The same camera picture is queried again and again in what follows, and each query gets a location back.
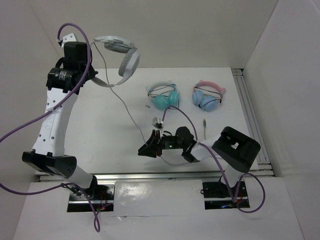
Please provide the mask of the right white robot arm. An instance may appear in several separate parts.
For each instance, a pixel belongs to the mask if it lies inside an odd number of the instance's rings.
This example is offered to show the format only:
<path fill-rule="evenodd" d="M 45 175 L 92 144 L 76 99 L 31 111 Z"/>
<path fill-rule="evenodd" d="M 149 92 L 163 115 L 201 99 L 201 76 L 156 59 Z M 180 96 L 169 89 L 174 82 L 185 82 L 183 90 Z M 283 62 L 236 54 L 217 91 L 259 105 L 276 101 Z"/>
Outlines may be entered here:
<path fill-rule="evenodd" d="M 181 156 L 188 163 L 199 163 L 212 157 L 220 170 L 223 168 L 218 158 L 224 160 L 227 167 L 221 174 L 218 190 L 223 196 L 230 196 L 238 192 L 238 182 L 250 171 L 261 145 L 230 126 L 226 126 L 217 139 L 198 142 L 190 130 L 182 126 L 175 135 L 161 135 L 159 130 L 153 130 L 147 142 L 138 149 L 138 155 L 157 158 L 164 150 L 182 150 Z"/>

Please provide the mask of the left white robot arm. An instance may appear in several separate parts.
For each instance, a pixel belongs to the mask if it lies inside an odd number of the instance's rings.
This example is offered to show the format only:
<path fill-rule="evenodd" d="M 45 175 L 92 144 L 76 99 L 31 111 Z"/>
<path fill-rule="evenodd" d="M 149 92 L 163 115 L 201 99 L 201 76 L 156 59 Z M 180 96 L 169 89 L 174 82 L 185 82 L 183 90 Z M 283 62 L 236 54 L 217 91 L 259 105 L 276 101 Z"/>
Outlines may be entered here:
<path fill-rule="evenodd" d="M 39 172 L 63 177 L 75 185 L 74 193 L 80 191 L 86 199 L 92 200 L 99 193 L 97 178 L 81 169 L 75 156 L 65 154 L 65 136 L 80 92 L 72 90 L 80 80 L 93 79 L 97 71 L 90 64 L 86 43 L 67 42 L 63 51 L 64 57 L 47 75 L 47 116 L 32 150 L 23 152 L 22 161 Z"/>

